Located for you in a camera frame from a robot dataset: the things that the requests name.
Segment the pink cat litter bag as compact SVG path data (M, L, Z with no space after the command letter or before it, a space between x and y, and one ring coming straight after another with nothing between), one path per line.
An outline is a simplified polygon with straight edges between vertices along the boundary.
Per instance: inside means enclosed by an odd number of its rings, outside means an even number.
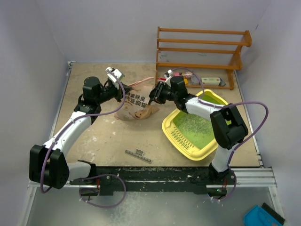
M122 108L115 112L114 117L116 119L123 121L142 120L159 111L156 105L148 104L149 94L154 88L150 83L152 79L153 77L148 77L128 85L132 90L127 93Z

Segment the white bag sealing clip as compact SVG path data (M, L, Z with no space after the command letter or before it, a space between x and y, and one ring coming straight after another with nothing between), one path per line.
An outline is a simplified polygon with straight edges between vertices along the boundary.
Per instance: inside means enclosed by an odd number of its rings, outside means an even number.
M137 159L140 159L141 161L144 161L148 164L152 163L152 160L150 158L147 158L144 156L144 151L141 149L136 149L135 152L132 152L130 150L125 150L125 154L131 155Z

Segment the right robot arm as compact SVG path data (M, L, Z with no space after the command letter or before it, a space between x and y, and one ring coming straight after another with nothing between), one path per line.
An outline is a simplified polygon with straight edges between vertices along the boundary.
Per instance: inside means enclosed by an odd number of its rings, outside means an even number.
M214 105L190 94L184 78L170 77L165 82L158 82L149 94L149 104L164 104L172 101L177 109L200 116L211 122L214 138L218 144L215 157L210 164L214 170L209 172L209 179L214 184L225 180L225 171L229 170L234 149L242 144L248 135L248 128L235 105Z

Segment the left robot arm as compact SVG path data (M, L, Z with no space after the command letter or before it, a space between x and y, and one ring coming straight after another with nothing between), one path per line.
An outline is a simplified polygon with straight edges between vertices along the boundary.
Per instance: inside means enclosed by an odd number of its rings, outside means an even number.
M84 160L67 163L66 156L80 135L101 115L101 104L111 99L124 103L131 87L108 78L101 84L97 77L84 80L83 93L66 124L43 145L30 150L29 179L40 186L61 189L67 181L81 179L91 185L96 181L96 165Z

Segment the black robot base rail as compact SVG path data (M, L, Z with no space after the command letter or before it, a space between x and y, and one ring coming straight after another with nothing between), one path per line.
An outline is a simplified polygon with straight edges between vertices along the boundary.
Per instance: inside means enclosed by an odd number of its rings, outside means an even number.
M121 167L97 166L89 179L70 184L91 188L100 195L114 192L189 192L224 197L227 187L236 183L235 174L212 167Z

